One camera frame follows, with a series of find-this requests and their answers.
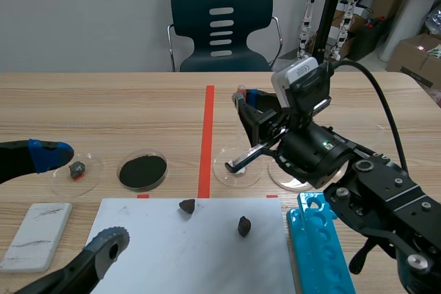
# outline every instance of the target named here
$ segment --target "screw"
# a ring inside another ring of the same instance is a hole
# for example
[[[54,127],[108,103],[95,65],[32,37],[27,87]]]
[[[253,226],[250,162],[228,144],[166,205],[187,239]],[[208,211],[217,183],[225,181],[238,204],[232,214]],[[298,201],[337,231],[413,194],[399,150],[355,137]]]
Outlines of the screw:
[[[423,202],[421,204],[422,210],[424,211],[430,211],[432,205],[429,202]]]
[[[401,178],[395,178],[395,186],[402,187],[402,179]]]
[[[368,160],[359,160],[356,162],[356,169],[361,172],[370,172],[373,169],[373,163]]]
[[[340,199],[345,199],[349,197],[349,190],[346,187],[340,187],[336,191],[337,197]]]
[[[407,258],[409,266],[417,271],[423,271],[429,267],[427,260],[418,254],[409,255]]]

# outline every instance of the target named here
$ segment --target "black powder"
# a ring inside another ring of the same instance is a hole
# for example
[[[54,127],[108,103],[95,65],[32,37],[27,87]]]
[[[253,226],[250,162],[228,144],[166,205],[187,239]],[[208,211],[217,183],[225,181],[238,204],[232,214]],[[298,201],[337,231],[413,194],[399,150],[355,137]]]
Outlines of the black powder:
[[[159,156],[140,156],[123,165],[119,180],[132,191],[149,191],[158,187],[167,171],[167,163]]]

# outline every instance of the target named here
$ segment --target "white pedestal sink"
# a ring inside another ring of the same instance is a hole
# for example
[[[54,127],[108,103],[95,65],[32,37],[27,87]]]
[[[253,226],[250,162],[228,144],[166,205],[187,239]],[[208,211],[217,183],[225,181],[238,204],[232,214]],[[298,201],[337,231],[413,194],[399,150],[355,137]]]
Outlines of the white pedestal sink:
[[[382,61],[388,62],[391,59],[396,46],[401,40],[415,36],[420,31],[424,18],[429,13],[434,1],[407,0],[380,53]]]

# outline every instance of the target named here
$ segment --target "chair backrest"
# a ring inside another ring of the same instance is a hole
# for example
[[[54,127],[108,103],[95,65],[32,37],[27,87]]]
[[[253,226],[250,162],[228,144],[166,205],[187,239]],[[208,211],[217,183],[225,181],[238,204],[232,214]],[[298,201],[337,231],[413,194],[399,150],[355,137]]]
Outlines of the chair backrest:
[[[171,0],[177,35],[194,41],[192,56],[212,52],[255,54],[247,47],[248,35],[271,23],[273,0]]]

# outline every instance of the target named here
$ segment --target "white eraser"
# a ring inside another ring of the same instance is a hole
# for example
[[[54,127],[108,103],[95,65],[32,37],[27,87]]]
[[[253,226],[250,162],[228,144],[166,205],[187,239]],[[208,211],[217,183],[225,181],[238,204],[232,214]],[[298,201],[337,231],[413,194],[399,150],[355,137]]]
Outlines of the white eraser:
[[[71,210],[70,203],[35,203],[30,206],[0,262],[0,271],[47,271]]]

